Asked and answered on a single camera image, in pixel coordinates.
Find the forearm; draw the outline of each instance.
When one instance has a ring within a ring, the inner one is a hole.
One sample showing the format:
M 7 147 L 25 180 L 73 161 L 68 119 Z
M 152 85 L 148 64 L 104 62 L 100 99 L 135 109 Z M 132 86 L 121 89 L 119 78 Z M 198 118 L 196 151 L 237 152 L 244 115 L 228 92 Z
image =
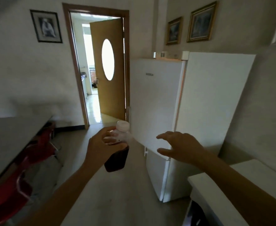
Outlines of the forearm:
M 100 168 L 95 164 L 84 164 L 64 182 L 37 212 L 28 216 L 18 226 L 59 226 L 86 186 Z
M 249 225 L 276 225 L 276 199 L 207 152 L 196 166 L 219 186 Z

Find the left arm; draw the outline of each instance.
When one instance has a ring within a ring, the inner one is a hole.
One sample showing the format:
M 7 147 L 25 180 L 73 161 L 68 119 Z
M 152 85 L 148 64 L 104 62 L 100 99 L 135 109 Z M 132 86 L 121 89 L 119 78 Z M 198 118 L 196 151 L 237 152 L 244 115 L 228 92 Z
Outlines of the left arm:
M 62 223 L 93 175 L 113 153 L 126 147 L 125 143 L 105 144 L 105 142 L 116 141 L 103 139 L 110 136 L 109 131 L 113 129 L 115 129 L 114 126 L 103 128 L 89 140 L 86 158 L 82 166 L 55 191 L 53 196 L 37 212 L 26 217 L 18 226 L 59 226 Z

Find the black baseboard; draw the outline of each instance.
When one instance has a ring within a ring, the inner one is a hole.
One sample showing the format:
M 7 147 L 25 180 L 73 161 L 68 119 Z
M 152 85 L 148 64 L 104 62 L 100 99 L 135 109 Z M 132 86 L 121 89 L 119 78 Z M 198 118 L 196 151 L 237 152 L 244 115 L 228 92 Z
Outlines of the black baseboard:
M 71 132 L 71 131 L 77 131 L 77 130 L 83 130 L 83 129 L 85 129 L 84 125 L 77 125 L 77 126 L 55 128 L 54 132 L 55 132 L 55 134 L 57 134 L 57 133 L 60 133 L 60 132 Z

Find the table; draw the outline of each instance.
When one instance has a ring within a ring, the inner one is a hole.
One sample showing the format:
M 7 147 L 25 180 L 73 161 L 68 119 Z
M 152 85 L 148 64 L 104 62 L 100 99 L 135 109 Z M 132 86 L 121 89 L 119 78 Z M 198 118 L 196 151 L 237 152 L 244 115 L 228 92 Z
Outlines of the table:
M 231 167 L 276 199 L 275 171 L 256 159 L 238 163 Z M 188 181 L 193 187 L 190 195 L 191 199 L 201 206 L 211 225 L 248 225 L 222 190 L 207 174 L 190 176 Z
M 50 118 L 50 114 L 0 118 L 0 174 Z

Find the door frame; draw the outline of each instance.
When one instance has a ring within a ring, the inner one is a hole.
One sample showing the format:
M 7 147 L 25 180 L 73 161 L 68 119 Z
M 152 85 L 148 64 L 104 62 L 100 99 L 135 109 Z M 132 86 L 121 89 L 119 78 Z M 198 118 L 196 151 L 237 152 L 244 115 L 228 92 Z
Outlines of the door frame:
M 125 116 L 126 121 L 129 121 L 129 10 L 110 9 L 85 5 L 74 5 L 63 3 L 63 11 L 68 31 L 68 38 L 71 47 L 73 66 L 75 70 L 75 78 L 79 92 L 80 104 L 82 107 L 82 114 L 85 122 L 85 128 L 88 129 L 89 121 L 87 117 L 87 108 L 85 105 L 85 96 L 83 93 L 82 81 L 79 70 L 79 62 L 77 59 L 75 36 L 72 27 L 71 12 L 73 13 L 88 13 L 92 15 L 114 16 L 123 18 L 124 25 L 124 80 L 125 80 Z

